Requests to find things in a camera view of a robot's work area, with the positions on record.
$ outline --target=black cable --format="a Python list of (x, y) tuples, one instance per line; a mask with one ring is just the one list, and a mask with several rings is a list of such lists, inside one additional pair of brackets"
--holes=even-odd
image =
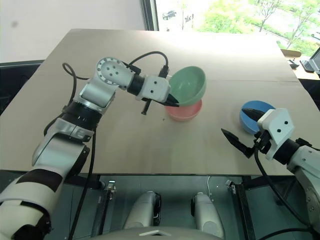
[(299, 220), (300, 223), (310, 227), (310, 223), (306, 222), (302, 217), (300, 217), (298, 215), (298, 213), (289, 205), (289, 203), (282, 197), (280, 192), (277, 190), (276, 186), (274, 185), (274, 183), (272, 182), (271, 178), (266, 173), (265, 169), (263, 168), (263, 166), (262, 166), (262, 164), (261, 164), (261, 162), (259, 160), (259, 149), (257, 147), (254, 149), (254, 159), (255, 159), (255, 162), (256, 162), (258, 168), (260, 169), (260, 172), (262, 173), (262, 175), (264, 176), (264, 178), (268, 182), (270, 188), (273, 190), (275, 195), (281, 200), (281, 202), (286, 206), (286, 208), (290, 211), (290, 213), (293, 216), (295, 216), (296, 219)]
[(75, 73), (75, 71), (73, 70), (73, 68), (66, 62), (62, 63), (62, 67), (63, 69), (72, 76), (73, 78), (73, 87), (72, 87), (72, 92), (71, 92), (71, 96), (68, 102), (68, 105), (72, 102), (72, 100), (74, 99), (75, 95), (76, 95), (76, 90), (77, 90), (77, 75)]
[(284, 233), (289, 233), (289, 232), (309, 232), (310, 230), (308, 228), (298, 228), (298, 227), (295, 227), (295, 228), (286, 228), (286, 229), (282, 229), (282, 230), (279, 230), (279, 231), (275, 231), (275, 232), (272, 232), (262, 238), (260, 238), (259, 240), (266, 240), (266, 239), (269, 239), (273, 236), (276, 236), (276, 235), (279, 235), (279, 234), (284, 234)]
[(77, 76), (76, 74), (73, 75), (74, 71), (73, 71), (72, 67), (71, 67), (68, 63), (66, 63), (66, 62), (64, 62), (64, 63), (62, 64), (62, 67), (63, 67), (63, 69), (66, 71), (66, 73), (69, 74), (69, 75), (72, 76), (72, 77), (75, 75), (75, 77), (76, 77), (77, 79), (79, 79), (79, 80), (88, 80), (88, 79), (89, 79), (89, 78), (86, 78), (86, 77)]
[(315, 148), (315, 147), (313, 147), (313, 146), (311, 146), (310, 148), (312, 148), (312, 149), (314, 149), (314, 150), (316, 150), (316, 151), (320, 151), (320, 149)]
[(161, 52), (161, 51), (150, 51), (150, 52), (147, 52), (147, 53), (145, 53), (145, 54), (143, 54), (143, 55), (141, 55), (141, 56), (138, 56), (138, 57), (135, 58), (134, 60), (132, 60), (132, 61), (129, 63), (129, 65), (132, 65), (132, 64), (134, 64), (136, 61), (138, 61), (138, 60), (140, 60), (140, 59), (142, 59), (142, 58), (144, 58), (144, 57), (146, 57), (146, 56), (152, 55), (152, 54), (160, 54), (160, 55), (163, 56), (164, 59), (165, 59), (165, 65), (166, 65), (166, 66), (169, 65), (169, 61), (168, 61), (167, 56), (166, 56), (163, 52)]
[[(66, 62), (62, 63), (62, 68), (66, 71), (67, 74), (71, 75), (72, 78), (73, 78), (73, 86), (72, 86), (72, 92), (71, 92), (71, 96), (70, 96), (70, 99), (69, 99), (69, 102), (68, 102), (68, 105), (72, 102), (72, 100), (74, 99), (75, 97), (75, 94), (76, 94), (76, 90), (77, 90), (77, 79), (80, 79), (80, 80), (88, 80), (89, 78), (84, 78), (84, 77), (79, 77), (76, 75), (75, 71), (73, 70), (73, 68)], [(43, 130), (43, 135), (47, 135), (47, 132), (48, 132), (48, 129), (52, 126), (52, 124), (55, 123), (55, 121), (58, 119), (58, 118), (61, 118), (63, 115), (63, 113), (60, 113), (59, 116), (55, 117), (52, 121), (50, 121), (48, 123), (47, 126), (45, 126), (44, 130)]]
[(74, 215), (74, 219), (73, 219), (73, 223), (72, 223), (72, 227), (71, 227), (71, 230), (70, 230), (70, 233), (69, 233), (68, 240), (72, 240), (72, 238), (73, 238), (73, 236), (75, 234), (75, 230), (76, 230), (76, 227), (77, 227), (77, 223), (78, 223), (78, 219), (79, 219), (79, 216), (80, 216), (81, 208), (82, 208), (82, 205), (84, 204), (85, 197), (86, 197), (86, 194), (87, 194), (89, 180), (91, 178), (92, 171), (94, 169), (95, 152), (96, 152), (96, 134), (97, 134), (96, 133), (96, 128), (93, 130), (93, 132), (94, 132), (94, 134), (92, 136), (92, 149), (91, 149), (91, 160), (90, 160), (89, 172), (88, 172), (88, 175), (86, 177), (86, 181), (85, 181), (85, 184), (84, 184), (84, 187), (83, 187), (83, 190), (82, 190), (82, 194), (81, 194), (81, 197), (80, 197), (80, 200), (79, 200), (78, 207), (76, 208), (76, 212), (75, 212), (75, 215)]

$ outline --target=bowl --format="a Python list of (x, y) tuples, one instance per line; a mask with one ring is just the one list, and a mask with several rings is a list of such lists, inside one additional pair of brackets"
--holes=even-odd
[(205, 72), (197, 66), (188, 66), (177, 71), (169, 80), (170, 93), (179, 101), (179, 106), (199, 102), (206, 91)]
[(169, 114), (169, 116), (178, 121), (184, 122), (193, 119), (195, 116), (198, 115), (202, 107), (202, 100), (196, 102), (193, 105), (189, 106), (166, 106), (165, 110)]
[(254, 135), (259, 131), (258, 123), (248, 117), (242, 109), (249, 108), (249, 109), (257, 109), (263, 112), (268, 111), (269, 109), (275, 109), (272, 105), (264, 101), (248, 101), (246, 102), (240, 109), (240, 122), (245, 131)]

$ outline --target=cable connector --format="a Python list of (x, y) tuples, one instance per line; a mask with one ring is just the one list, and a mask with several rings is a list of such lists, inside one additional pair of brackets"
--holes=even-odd
[(116, 181), (110, 180), (108, 186), (106, 187), (106, 190), (110, 193), (109, 200), (112, 200), (116, 192)]
[(125, 63), (125, 62), (123, 62), (123, 64), (124, 64), (128, 69), (130, 69), (131, 71), (134, 71), (136, 74), (139, 75), (139, 74), (141, 73), (141, 69), (140, 69), (139, 67), (134, 66), (134, 65), (129, 65), (129, 64)]
[(168, 65), (163, 65), (163, 67), (161, 68), (158, 76), (161, 77), (161, 78), (166, 78), (168, 73), (169, 73), (169, 66)]
[(257, 139), (254, 141), (254, 147), (258, 148), (260, 151), (268, 145), (268, 150), (270, 149), (271, 145), (268, 144), (271, 139), (271, 136), (267, 130), (264, 130)]

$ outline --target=green bowl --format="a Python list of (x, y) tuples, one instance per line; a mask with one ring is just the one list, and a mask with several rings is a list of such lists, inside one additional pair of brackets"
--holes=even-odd
[(179, 101), (179, 106), (199, 102), (206, 91), (205, 72), (197, 66), (188, 66), (177, 71), (169, 80), (170, 93)]

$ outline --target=pink bowl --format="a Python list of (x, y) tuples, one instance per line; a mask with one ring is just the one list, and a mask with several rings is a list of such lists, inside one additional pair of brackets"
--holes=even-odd
[(202, 100), (190, 106), (166, 106), (165, 110), (176, 121), (184, 122), (198, 115), (202, 107)]

